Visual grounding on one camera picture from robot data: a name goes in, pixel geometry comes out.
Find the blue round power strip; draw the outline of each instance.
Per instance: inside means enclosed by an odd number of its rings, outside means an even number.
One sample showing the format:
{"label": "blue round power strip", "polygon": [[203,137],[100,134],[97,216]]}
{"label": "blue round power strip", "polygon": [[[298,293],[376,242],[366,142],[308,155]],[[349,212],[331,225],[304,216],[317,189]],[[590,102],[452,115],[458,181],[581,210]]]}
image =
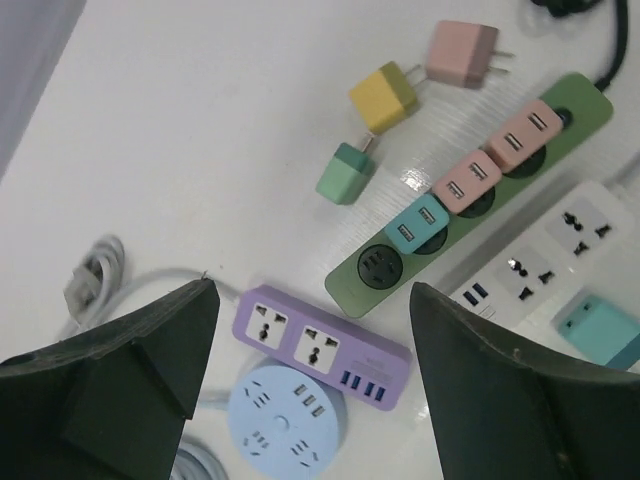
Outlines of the blue round power strip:
{"label": "blue round power strip", "polygon": [[338,452],[346,428],[342,393],[285,365],[264,365],[236,384],[229,429],[242,456],[278,480],[311,478]]}

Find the white power strip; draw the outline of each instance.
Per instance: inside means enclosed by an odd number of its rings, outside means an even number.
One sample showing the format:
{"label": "white power strip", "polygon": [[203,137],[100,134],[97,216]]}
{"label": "white power strip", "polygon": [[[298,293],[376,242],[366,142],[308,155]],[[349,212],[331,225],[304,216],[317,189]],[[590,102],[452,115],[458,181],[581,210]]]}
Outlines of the white power strip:
{"label": "white power strip", "polygon": [[503,327],[515,327],[561,288],[582,286],[596,262],[633,226],[633,215],[606,187],[581,183],[451,298]]}

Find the power strip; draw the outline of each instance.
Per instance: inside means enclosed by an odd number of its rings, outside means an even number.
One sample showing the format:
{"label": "power strip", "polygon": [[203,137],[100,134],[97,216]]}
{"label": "power strip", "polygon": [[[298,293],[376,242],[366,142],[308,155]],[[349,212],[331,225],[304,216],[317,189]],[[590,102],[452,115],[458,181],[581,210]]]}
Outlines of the power strip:
{"label": "power strip", "polygon": [[633,215],[606,187],[581,183],[451,298],[484,318],[514,327],[560,288],[581,286],[633,226]]}
{"label": "power strip", "polygon": [[[481,215],[474,215],[473,218],[451,215],[449,225],[415,253],[407,255],[398,252],[384,229],[376,233],[329,273],[325,280],[325,288],[347,316],[362,317],[402,287],[513,197],[547,173],[607,123],[613,114],[609,100],[586,77],[578,73],[561,78],[540,99],[556,112],[565,110],[572,116],[571,125],[528,160],[542,162],[541,167],[524,178],[508,175],[503,177],[493,189],[478,200],[482,203],[478,205],[478,209],[482,207]],[[370,259],[375,262],[375,268],[371,265],[366,268],[365,263],[371,263]],[[380,280],[374,285],[376,288],[367,285],[361,275],[365,271],[371,274],[373,270],[373,274]]]}
{"label": "power strip", "polygon": [[254,468],[299,480],[329,466],[344,439],[347,410],[337,390],[271,361],[236,384],[227,421],[233,443]]}
{"label": "power strip", "polygon": [[408,348],[268,285],[245,292],[234,336],[380,410],[392,410],[409,379]]}

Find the black power cord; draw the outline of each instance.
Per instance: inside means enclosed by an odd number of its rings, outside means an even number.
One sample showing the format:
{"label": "black power cord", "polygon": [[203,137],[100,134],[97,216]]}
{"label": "black power cord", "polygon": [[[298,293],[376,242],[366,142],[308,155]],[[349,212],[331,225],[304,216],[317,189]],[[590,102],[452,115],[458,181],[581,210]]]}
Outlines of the black power cord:
{"label": "black power cord", "polygon": [[[531,0],[540,7],[545,7],[554,18],[564,18],[574,13],[583,13],[596,7],[602,0]],[[616,47],[609,70],[593,82],[595,87],[604,92],[616,77],[627,54],[629,43],[629,5],[627,0],[615,0],[616,8]]]}

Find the teal usb charger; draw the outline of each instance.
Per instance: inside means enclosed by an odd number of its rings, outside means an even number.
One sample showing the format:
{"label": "teal usb charger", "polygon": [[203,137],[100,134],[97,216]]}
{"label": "teal usb charger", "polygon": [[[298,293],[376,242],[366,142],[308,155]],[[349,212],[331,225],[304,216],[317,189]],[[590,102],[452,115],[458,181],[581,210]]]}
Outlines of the teal usb charger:
{"label": "teal usb charger", "polygon": [[581,292],[557,320],[560,335],[593,363],[627,370],[640,360],[640,323],[597,295]]}
{"label": "teal usb charger", "polygon": [[362,150],[342,143],[316,185],[316,192],[336,205],[355,202],[369,183],[374,163],[367,151],[373,144],[368,136]]}
{"label": "teal usb charger", "polygon": [[421,195],[384,228],[389,240],[409,255],[449,224],[449,214],[430,193]]}

